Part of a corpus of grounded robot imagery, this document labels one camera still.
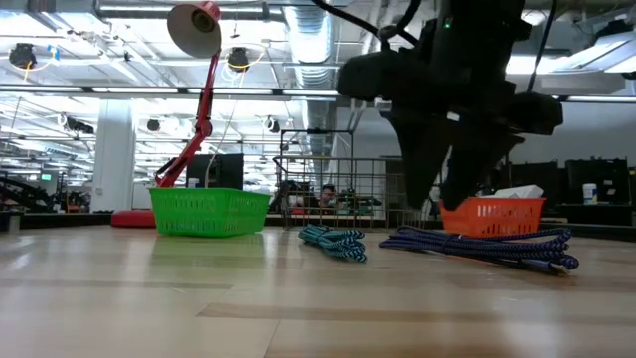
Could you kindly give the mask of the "green plastic basket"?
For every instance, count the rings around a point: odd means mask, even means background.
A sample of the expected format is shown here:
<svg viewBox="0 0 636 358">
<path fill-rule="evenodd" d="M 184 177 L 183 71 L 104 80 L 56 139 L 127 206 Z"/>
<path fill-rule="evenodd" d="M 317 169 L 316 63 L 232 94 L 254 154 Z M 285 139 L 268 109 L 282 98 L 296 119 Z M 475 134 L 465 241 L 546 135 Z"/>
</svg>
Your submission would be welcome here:
<svg viewBox="0 0 636 358">
<path fill-rule="evenodd" d="M 160 234 L 227 238 L 264 228 L 270 196 L 232 188 L 150 188 Z"/>
</svg>

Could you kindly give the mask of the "white square pillar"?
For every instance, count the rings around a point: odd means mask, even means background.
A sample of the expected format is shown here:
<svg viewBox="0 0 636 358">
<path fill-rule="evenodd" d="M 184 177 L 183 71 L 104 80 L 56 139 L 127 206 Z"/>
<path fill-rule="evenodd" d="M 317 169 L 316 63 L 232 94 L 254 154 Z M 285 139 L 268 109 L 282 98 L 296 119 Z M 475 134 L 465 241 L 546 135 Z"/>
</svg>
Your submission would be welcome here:
<svg viewBox="0 0 636 358">
<path fill-rule="evenodd" d="M 136 126 L 131 100 L 100 101 L 90 203 L 93 212 L 131 208 Z"/>
</svg>

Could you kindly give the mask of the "person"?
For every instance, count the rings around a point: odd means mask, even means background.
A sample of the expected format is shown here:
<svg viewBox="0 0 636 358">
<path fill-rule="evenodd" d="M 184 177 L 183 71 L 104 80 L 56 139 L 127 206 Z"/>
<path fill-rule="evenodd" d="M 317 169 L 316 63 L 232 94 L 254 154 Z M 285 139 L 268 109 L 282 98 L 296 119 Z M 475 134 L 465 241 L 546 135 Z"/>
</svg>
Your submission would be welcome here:
<svg viewBox="0 0 636 358">
<path fill-rule="evenodd" d="M 335 208 L 337 206 L 337 190 L 334 184 L 324 184 L 322 186 L 318 205 L 320 208 Z"/>
</svg>

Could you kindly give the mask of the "black metal frame stand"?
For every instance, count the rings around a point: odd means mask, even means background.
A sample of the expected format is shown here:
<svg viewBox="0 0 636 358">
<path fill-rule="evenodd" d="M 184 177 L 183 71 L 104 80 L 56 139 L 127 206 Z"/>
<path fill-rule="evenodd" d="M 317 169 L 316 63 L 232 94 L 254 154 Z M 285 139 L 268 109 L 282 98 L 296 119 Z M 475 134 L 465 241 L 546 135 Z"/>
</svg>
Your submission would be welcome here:
<svg viewBox="0 0 636 358">
<path fill-rule="evenodd" d="M 348 189 L 353 182 L 354 137 L 351 130 L 283 129 L 273 158 L 278 182 L 293 180 L 314 192 L 333 184 Z"/>
</svg>

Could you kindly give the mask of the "red desk lamp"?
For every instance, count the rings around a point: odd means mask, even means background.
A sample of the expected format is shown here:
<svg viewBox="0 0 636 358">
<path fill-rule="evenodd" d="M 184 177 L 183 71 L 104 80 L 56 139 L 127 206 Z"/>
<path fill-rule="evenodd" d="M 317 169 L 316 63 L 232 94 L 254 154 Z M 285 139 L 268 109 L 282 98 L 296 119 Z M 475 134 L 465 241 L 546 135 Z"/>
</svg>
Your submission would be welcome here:
<svg viewBox="0 0 636 358">
<path fill-rule="evenodd" d="M 194 58 L 208 58 L 210 62 L 199 97 L 195 134 L 178 157 L 172 158 L 158 170 L 155 182 L 159 188 L 170 188 L 175 184 L 200 145 L 212 133 L 210 113 L 213 86 L 222 45 L 220 14 L 219 7 L 212 1 L 176 5 L 168 13 L 168 32 L 179 49 Z"/>
</svg>

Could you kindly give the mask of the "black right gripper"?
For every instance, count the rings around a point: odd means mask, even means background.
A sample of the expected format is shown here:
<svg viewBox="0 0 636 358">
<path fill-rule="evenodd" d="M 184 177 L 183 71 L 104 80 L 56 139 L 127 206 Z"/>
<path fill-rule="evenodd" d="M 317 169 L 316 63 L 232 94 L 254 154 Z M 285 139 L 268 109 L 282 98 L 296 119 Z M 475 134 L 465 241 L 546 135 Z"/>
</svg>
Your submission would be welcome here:
<svg viewBox="0 0 636 358">
<path fill-rule="evenodd" d="M 363 101 L 391 103 L 389 123 L 403 160 L 406 200 L 421 209 L 450 146 L 441 200 L 455 211 L 476 194 L 523 133 L 551 135 L 564 123 L 561 103 L 507 80 L 510 48 L 381 50 L 353 57 L 340 69 L 336 91 Z M 441 116 L 460 115 L 456 124 Z"/>
</svg>

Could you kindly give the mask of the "black monitor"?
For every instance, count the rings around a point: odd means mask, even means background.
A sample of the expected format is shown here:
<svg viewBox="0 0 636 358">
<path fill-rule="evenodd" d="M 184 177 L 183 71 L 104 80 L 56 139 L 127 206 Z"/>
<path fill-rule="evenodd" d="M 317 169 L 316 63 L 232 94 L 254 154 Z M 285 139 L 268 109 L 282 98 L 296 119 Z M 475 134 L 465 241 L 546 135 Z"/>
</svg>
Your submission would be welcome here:
<svg viewBox="0 0 636 358">
<path fill-rule="evenodd" d="M 186 186 L 188 188 L 232 188 L 243 189 L 243 154 L 198 154 L 186 168 Z"/>
<path fill-rule="evenodd" d="M 583 203 L 583 185 L 595 184 L 597 200 L 612 205 L 630 202 L 629 171 L 625 159 L 567 160 L 568 202 Z"/>
</svg>

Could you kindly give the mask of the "orange plastic basket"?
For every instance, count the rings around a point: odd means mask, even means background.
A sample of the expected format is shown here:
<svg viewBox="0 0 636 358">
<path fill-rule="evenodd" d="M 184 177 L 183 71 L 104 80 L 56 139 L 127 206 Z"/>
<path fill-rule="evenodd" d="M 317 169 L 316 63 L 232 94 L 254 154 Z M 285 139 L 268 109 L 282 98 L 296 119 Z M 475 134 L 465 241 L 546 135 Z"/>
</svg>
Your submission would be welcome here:
<svg viewBox="0 0 636 358">
<path fill-rule="evenodd" d="M 439 201 L 443 229 L 469 237 L 500 237 L 538 230 L 544 198 L 470 197 L 454 211 Z"/>
</svg>

